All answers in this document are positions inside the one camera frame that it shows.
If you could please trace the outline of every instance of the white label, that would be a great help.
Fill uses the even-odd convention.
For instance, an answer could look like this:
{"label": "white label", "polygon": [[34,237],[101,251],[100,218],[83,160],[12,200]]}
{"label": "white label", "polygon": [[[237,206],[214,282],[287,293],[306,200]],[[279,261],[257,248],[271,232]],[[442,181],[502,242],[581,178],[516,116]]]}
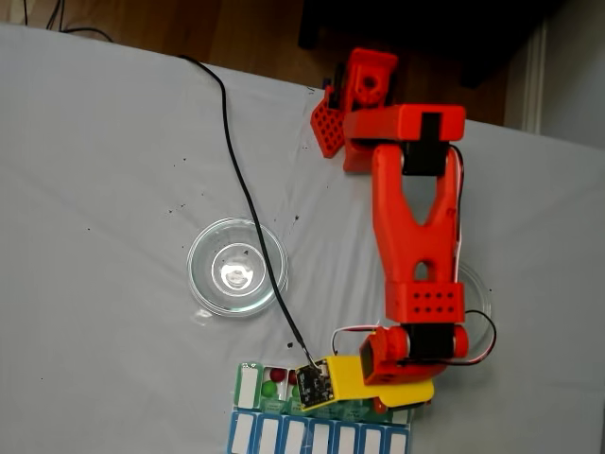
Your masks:
{"label": "white label", "polygon": [[315,424],[313,430],[312,454],[328,454],[328,438],[330,437],[330,426],[327,424]]}
{"label": "white label", "polygon": [[403,454],[406,452],[407,436],[403,433],[393,433],[390,435],[389,454]]}
{"label": "white label", "polygon": [[303,435],[304,424],[300,421],[290,421],[284,454],[300,454],[303,447]]}
{"label": "white label", "polygon": [[261,431],[261,444],[258,448],[258,454],[273,454],[275,452],[275,443],[277,443],[277,428],[279,422],[275,419],[266,419],[263,421],[263,430]]}
{"label": "white label", "polygon": [[232,454],[246,454],[252,432],[254,418],[251,414],[238,414],[235,421],[235,434],[231,445]]}
{"label": "white label", "polygon": [[380,430],[366,430],[366,445],[364,454],[380,454],[380,439],[382,433]]}
{"label": "white label", "polygon": [[242,368],[242,376],[239,382],[239,398],[237,399],[237,407],[241,409],[251,409],[254,407],[256,380],[258,380],[258,369],[251,369],[248,367]]}
{"label": "white label", "polygon": [[338,440],[338,454],[353,454],[355,449],[355,429],[340,428]]}

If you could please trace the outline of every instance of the wooden floor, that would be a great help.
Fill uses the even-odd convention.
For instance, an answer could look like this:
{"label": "wooden floor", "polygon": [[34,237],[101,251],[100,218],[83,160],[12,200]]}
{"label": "wooden floor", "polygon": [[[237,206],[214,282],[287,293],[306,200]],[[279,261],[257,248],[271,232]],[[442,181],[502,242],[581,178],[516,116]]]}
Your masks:
{"label": "wooden floor", "polygon": [[[44,27],[56,0],[28,0],[30,26]],[[466,107],[469,118],[502,125],[506,68],[478,89],[458,85],[454,61],[380,43],[323,32],[317,50],[297,46],[303,0],[66,0],[66,26],[94,26],[123,45],[201,61],[308,86],[321,86],[357,45],[400,57],[395,99],[448,102]],[[23,0],[0,0],[0,20],[20,23]],[[103,39],[94,34],[83,36]]]}

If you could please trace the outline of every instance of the wall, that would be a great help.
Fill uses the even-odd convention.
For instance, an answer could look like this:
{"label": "wall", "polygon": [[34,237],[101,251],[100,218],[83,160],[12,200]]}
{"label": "wall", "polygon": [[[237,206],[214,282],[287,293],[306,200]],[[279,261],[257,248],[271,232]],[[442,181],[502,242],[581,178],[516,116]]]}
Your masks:
{"label": "wall", "polygon": [[540,133],[605,149],[605,1],[568,1],[546,37]]}

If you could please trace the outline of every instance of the red candy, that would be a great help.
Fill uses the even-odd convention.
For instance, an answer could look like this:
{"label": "red candy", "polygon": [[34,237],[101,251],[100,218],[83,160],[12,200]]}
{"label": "red candy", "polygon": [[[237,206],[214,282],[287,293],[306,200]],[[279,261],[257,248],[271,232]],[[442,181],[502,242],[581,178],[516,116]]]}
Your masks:
{"label": "red candy", "polygon": [[275,383],[284,381],[285,370],[284,369],[271,369],[271,372],[268,373],[268,377],[271,379],[271,381],[274,381]]}
{"label": "red candy", "polygon": [[287,382],[292,386],[296,386],[296,372],[290,371],[287,376]]}

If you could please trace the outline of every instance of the screw hole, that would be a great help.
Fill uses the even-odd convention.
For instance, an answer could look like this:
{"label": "screw hole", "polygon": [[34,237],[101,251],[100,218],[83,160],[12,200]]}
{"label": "screw hole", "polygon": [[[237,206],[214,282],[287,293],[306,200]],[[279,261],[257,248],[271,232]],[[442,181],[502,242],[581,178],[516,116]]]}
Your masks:
{"label": "screw hole", "polygon": [[362,81],[363,81],[363,86],[369,90],[371,90],[372,88],[374,88],[376,86],[376,79],[371,78],[370,76],[364,77]]}

